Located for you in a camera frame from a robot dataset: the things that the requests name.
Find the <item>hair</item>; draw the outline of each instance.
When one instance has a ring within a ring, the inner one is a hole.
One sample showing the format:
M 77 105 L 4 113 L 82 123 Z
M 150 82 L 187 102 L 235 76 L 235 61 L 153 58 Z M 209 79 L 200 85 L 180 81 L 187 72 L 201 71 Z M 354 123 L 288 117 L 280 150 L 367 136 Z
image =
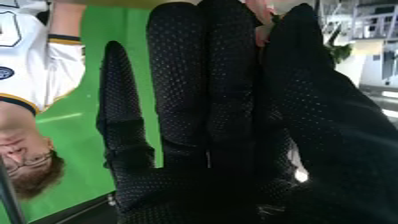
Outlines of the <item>hair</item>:
M 11 179 L 17 196 L 22 200 L 31 200 L 43 193 L 45 189 L 59 184 L 65 176 L 65 167 L 65 159 L 54 151 L 50 167 Z

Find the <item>glasses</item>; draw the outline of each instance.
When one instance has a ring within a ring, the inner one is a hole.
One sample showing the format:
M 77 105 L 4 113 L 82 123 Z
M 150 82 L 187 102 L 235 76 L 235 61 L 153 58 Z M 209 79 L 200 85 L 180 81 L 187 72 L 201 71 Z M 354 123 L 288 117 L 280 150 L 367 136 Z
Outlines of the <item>glasses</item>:
M 22 167 L 26 167 L 26 166 L 31 167 L 31 166 L 41 165 L 47 162 L 47 160 L 52 158 L 52 156 L 54 156 L 54 151 L 50 151 L 50 153 L 47 153 L 45 155 L 34 157 L 34 159 L 26 160 L 22 164 L 18 164 L 15 162 L 15 160 L 13 160 L 11 163 L 6 163 L 6 168 L 8 168 L 10 175 L 17 173 L 17 171 Z

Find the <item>green screen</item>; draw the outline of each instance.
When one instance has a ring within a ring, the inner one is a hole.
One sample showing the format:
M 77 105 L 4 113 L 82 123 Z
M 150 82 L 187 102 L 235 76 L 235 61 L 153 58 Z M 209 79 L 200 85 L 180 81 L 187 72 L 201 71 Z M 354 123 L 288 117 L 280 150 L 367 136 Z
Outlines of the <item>green screen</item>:
M 84 19 L 84 43 L 88 73 L 73 94 L 38 116 L 43 134 L 54 138 L 57 152 L 66 159 L 66 176 L 61 184 L 31 201 L 22 203 L 27 220 L 34 221 L 84 201 L 114 191 L 114 182 L 104 168 L 104 142 L 97 131 L 98 84 L 104 49 L 118 40 L 129 50 L 134 63 L 148 141 L 161 148 L 155 98 L 150 76 L 146 23 L 150 11 L 91 7 Z M 10 224 L 4 209 L 0 223 Z

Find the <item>gloved hand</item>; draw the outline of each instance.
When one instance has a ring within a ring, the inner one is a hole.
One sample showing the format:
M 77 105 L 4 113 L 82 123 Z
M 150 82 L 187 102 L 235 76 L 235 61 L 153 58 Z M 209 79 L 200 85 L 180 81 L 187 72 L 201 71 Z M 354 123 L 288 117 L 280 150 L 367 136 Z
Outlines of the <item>gloved hand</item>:
M 120 43 L 107 46 L 98 129 L 121 223 L 262 223 L 260 205 L 283 206 L 294 184 L 292 140 L 280 117 L 267 118 L 269 104 L 256 104 L 253 95 L 260 72 L 253 30 L 253 13 L 239 1 L 205 1 L 198 7 L 171 3 L 152 13 L 161 169 L 145 138 L 129 56 Z M 280 136 L 272 129 L 283 133 L 280 150 L 271 150 L 269 137 Z
M 287 223 L 398 223 L 398 132 L 335 71 L 313 8 L 294 8 L 271 34 L 260 87 L 271 89 L 310 181 Z

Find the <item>white shirt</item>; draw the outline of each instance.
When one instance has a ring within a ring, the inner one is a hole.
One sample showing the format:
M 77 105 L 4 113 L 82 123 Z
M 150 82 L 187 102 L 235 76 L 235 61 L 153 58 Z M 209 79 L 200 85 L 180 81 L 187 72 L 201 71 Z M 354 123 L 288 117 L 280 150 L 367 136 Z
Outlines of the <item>white shirt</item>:
M 77 88 L 84 72 L 79 37 L 49 36 L 36 15 L 45 0 L 0 0 L 0 101 L 43 112 Z

